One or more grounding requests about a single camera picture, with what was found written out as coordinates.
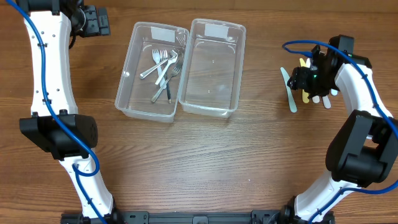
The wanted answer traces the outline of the mint green plastic knife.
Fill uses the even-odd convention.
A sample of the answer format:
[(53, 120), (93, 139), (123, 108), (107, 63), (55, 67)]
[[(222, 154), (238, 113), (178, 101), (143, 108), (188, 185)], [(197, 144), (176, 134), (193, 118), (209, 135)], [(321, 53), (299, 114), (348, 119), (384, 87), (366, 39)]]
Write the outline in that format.
[(289, 74), (287, 73), (287, 71), (285, 70), (284, 67), (281, 67), (280, 71), (281, 71), (282, 77), (284, 79), (284, 85), (285, 85), (285, 88), (286, 88), (286, 91), (287, 91), (287, 98), (288, 98), (288, 101), (289, 101), (290, 111), (292, 113), (296, 113), (297, 112), (297, 106), (295, 104), (291, 89), (287, 86), (287, 82), (288, 82), (288, 80), (290, 78)]

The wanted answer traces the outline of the small white plastic fork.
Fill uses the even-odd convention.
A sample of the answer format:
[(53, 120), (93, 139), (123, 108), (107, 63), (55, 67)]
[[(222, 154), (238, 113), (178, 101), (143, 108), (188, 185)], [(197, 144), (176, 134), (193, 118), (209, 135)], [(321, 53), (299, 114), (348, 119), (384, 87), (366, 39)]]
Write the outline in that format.
[[(153, 58), (153, 60), (154, 60), (154, 62), (155, 62), (156, 64), (158, 64), (159, 62), (161, 62), (162, 57), (161, 57), (161, 55), (160, 55), (160, 52), (159, 52), (157, 49), (153, 49), (153, 50), (152, 50), (152, 58)], [(158, 76), (161, 75), (161, 73), (162, 73), (161, 67), (158, 67), (158, 68), (157, 68), (157, 73), (158, 73)]]

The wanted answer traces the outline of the black handled fork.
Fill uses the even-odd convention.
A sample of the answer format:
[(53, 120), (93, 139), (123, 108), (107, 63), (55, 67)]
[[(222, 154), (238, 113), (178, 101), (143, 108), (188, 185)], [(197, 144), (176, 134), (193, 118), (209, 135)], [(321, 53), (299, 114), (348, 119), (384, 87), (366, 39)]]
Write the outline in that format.
[(166, 90), (167, 90), (167, 100), (168, 103), (171, 104), (172, 103), (172, 98), (171, 98), (171, 92), (170, 92), (170, 86), (169, 83), (166, 83)]

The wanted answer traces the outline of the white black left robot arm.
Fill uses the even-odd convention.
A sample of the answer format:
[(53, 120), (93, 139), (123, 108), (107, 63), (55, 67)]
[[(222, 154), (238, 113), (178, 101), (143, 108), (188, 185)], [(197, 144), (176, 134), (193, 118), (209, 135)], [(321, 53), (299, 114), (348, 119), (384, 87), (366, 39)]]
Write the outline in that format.
[(69, 50), (76, 37), (110, 35), (107, 10), (83, 1), (9, 1), (24, 18), (32, 51), (34, 95), (21, 133), (59, 161), (81, 202), (79, 214), (61, 223), (124, 223), (106, 188), (95, 154), (96, 121), (79, 114), (70, 75)]

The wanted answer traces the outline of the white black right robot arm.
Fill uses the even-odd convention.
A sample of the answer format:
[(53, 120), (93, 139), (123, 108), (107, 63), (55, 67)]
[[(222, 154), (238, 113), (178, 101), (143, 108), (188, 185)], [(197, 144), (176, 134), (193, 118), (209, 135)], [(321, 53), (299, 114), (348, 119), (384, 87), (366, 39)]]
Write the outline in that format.
[(328, 147), (326, 171), (282, 207), (278, 223), (334, 223), (331, 209), (349, 194), (380, 195), (397, 188), (394, 182), (368, 189), (386, 179), (397, 158), (397, 120), (376, 90), (369, 59), (354, 54), (354, 39), (346, 35), (310, 43), (314, 48), (301, 52), (310, 66), (294, 68), (287, 87), (311, 98), (339, 91), (349, 116)]

